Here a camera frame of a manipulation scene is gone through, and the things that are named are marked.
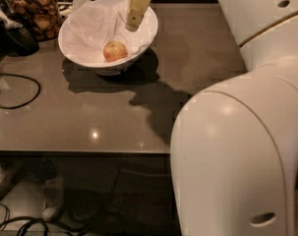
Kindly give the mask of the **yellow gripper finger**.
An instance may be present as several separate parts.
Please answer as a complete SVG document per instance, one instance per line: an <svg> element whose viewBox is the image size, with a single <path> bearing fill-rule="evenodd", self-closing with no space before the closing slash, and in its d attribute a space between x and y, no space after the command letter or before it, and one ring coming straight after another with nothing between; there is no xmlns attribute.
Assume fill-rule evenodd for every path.
<svg viewBox="0 0 298 236"><path fill-rule="evenodd" d="M150 1L151 0L128 0L126 13L126 29L128 31L138 30L149 7Z"/></svg>

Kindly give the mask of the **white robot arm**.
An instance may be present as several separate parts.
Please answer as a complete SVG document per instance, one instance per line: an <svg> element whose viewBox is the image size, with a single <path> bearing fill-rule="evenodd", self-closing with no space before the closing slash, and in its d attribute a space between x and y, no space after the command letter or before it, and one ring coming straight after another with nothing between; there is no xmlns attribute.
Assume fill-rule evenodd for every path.
<svg viewBox="0 0 298 236"><path fill-rule="evenodd" d="M294 236L298 0L217 0L246 67L193 95L172 128L182 236Z"/></svg>

